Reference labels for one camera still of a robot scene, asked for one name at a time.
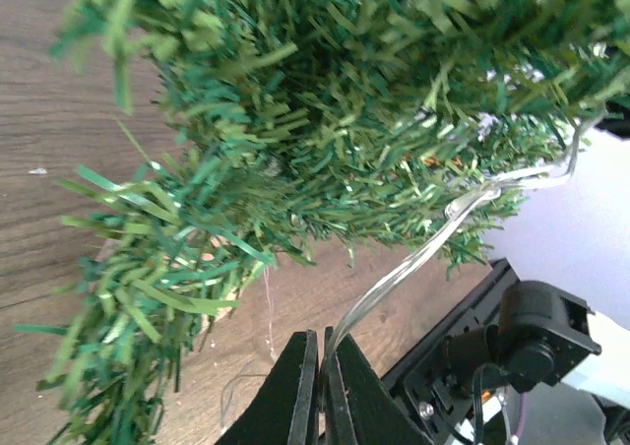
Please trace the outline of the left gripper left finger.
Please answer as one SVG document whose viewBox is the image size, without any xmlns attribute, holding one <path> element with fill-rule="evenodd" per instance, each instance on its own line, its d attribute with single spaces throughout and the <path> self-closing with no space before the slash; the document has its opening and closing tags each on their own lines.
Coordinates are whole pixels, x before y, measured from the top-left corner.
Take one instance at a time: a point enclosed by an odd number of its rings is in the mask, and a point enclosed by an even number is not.
<svg viewBox="0 0 630 445">
<path fill-rule="evenodd" d="M 319 436 L 317 333 L 295 332 L 219 445 L 306 445 Z"/>
</svg>

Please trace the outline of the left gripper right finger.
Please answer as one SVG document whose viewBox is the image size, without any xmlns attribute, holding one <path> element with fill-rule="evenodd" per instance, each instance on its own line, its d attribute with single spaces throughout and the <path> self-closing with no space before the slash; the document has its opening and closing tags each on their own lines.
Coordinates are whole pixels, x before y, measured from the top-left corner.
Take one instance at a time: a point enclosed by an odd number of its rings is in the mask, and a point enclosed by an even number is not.
<svg viewBox="0 0 630 445">
<path fill-rule="evenodd" d="M 431 444 L 433 439 L 404 413 L 352 336 L 322 362 L 324 444 Z"/>
</svg>

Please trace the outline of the small green christmas tree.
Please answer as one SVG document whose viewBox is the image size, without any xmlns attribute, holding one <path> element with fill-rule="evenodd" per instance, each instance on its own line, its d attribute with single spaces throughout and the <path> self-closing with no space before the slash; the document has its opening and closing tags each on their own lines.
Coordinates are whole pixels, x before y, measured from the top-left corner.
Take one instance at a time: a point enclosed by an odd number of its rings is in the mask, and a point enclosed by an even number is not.
<svg viewBox="0 0 630 445">
<path fill-rule="evenodd" d="M 153 443 L 203 322 L 280 254 L 311 264 L 314 239 L 410 250 L 338 336 L 435 252 L 479 259 L 629 99 L 629 0 L 73 0 L 52 54 L 95 40 L 125 111 L 130 61 L 156 66 L 183 154 L 65 182 L 103 205 L 66 224 L 114 250 L 82 260 L 84 305 L 55 329 L 56 444 Z"/>
</svg>

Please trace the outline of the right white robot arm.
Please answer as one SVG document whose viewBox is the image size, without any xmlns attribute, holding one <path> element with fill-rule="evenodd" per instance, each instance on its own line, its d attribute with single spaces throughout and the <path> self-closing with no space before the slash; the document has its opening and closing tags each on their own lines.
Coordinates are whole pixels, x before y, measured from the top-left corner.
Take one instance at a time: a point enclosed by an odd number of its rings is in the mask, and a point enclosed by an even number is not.
<svg viewBox="0 0 630 445">
<path fill-rule="evenodd" d="M 558 287 L 524 281 L 501 297 L 498 321 L 449 335 L 441 360 L 455 386 L 472 400 L 472 436 L 451 430 L 459 444 L 480 444 L 483 393 L 511 386 L 565 384 L 598 399 L 606 443 L 629 440 L 629 331 Z"/>
</svg>

